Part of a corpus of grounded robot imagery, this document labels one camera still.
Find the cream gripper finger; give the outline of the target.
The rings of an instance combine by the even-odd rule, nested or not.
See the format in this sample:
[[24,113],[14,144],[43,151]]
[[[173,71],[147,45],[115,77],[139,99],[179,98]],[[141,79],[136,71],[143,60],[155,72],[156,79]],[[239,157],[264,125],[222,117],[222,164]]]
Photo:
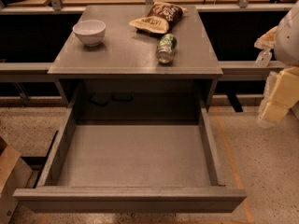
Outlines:
[[298,102],[299,67],[289,66],[279,73],[271,72],[259,106],[258,124],[269,128],[280,123]]
[[260,36],[254,43],[254,47],[257,49],[272,49],[275,44],[275,37],[277,33],[277,27],[271,28],[265,34]]

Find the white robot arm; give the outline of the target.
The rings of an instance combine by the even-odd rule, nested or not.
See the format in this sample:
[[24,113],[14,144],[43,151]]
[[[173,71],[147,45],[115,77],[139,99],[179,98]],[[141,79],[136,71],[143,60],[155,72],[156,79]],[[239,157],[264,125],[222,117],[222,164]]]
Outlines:
[[271,72],[265,83],[258,123],[268,128],[280,123],[299,102],[299,2],[254,47],[261,50],[256,65],[266,67],[272,55],[286,65],[279,73]]

